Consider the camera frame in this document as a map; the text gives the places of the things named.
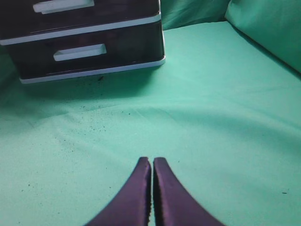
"white drawer trim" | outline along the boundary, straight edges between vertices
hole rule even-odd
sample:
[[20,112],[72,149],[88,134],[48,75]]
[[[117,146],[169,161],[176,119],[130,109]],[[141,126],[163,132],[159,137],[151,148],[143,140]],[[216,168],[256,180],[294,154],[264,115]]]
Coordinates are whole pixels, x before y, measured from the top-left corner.
[[84,46],[78,48],[70,48],[59,50],[54,53],[53,58],[55,61],[64,61],[79,59],[85,57],[99,56],[101,54],[106,54],[107,50],[104,44],[93,45],[93,46]]
[[94,0],[52,0],[33,5],[36,13],[49,14],[94,6]]
[[84,76],[90,76],[90,75],[121,72],[121,71],[128,71],[128,70],[140,69],[140,68],[146,68],[146,67],[161,66],[164,63],[165,63],[165,56],[162,60],[155,61],[155,62],[136,64],[136,65],[127,65],[127,66],[113,67],[113,68],[106,68],[106,69],[99,69],[99,70],[92,70],[92,71],[85,71],[85,72],[53,75],[53,76],[34,78],[34,79],[24,79],[24,80],[20,79],[20,81],[22,84],[30,84],[30,83],[45,82],[45,81],[71,79],[71,78],[84,77]]
[[48,33],[43,33],[43,34],[35,34],[35,35],[29,35],[29,36],[24,36],[24,37],[19,37],[19,38],[0,40],[0,45],[5,46],[5,45],[30,42],[30,41],[58,38],[58,37],[63,37],[63,36],[75,35],[75,34],[98,32],[98,31],[105,31],[105,30],[117,29],[117,28],[122,28],[122,27],[150,24],[150,23],[157,22],[160,19],[161,19],[161,13],[158,13],[155,16],[146,17],[146,18],[142,18],[142,19],[128,20],[128,21],[122,21],[122,22],[111,23],[111,24],[102,24],[102,25],[95,25],[95,26],[89,26],[89,27],[81,27],[81,28],[75,28],[75,29],[64,30],[64,31],[48,32]]

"drawer handle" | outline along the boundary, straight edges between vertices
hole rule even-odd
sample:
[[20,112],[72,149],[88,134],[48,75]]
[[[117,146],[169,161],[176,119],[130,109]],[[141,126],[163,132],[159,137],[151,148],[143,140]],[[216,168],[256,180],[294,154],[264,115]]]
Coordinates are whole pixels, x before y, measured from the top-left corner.
[[84,57],[98,56],[106,54],[107,50],[104,44],[71,48],[57,51],[53,57],[55,61],[71,60]]
[[33,5],[36,13],[48,14],[94,6],[94,0],[52,0]]

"drawer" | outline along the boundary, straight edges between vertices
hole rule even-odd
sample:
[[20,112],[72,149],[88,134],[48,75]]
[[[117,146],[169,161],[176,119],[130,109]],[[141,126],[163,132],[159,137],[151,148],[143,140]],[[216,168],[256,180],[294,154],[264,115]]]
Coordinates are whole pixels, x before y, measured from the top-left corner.
[[160,21],[9,45],[7,49],[25,83],[155,66],[165,59]]
[[25,41],[38,40],[41,33],[100,24],[139,19],[138,24],[146,24],[158,15],[158,0],[0,0],[0,44],[21,43],[22,39],[8,40],[23,36],[29,36]]

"mint green sheet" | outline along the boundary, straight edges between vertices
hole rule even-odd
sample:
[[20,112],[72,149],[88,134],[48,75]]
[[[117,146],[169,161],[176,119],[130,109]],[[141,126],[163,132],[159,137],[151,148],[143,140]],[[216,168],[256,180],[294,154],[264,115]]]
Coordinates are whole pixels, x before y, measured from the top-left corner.
[[301,72],[301,0],[232,0],[226,18]]
[[140,156],[228,226],[301,225],[300,75],[228,22],[165,39],[161,68],[101,81],[24,86],[0,56],[0,225],[83,225]]
[[230,0],[161,0],[164,30],[225,20]]

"purple object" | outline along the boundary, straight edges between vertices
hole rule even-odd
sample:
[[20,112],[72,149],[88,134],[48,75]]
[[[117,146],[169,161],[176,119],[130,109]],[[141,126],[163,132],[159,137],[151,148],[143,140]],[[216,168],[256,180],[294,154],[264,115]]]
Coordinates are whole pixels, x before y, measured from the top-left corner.
[[139,159],[115,198],[86,226],[147,226],[151,212],[151,165]]
[[165,158],[154,161],[156,226],[224,226],[186,191]]

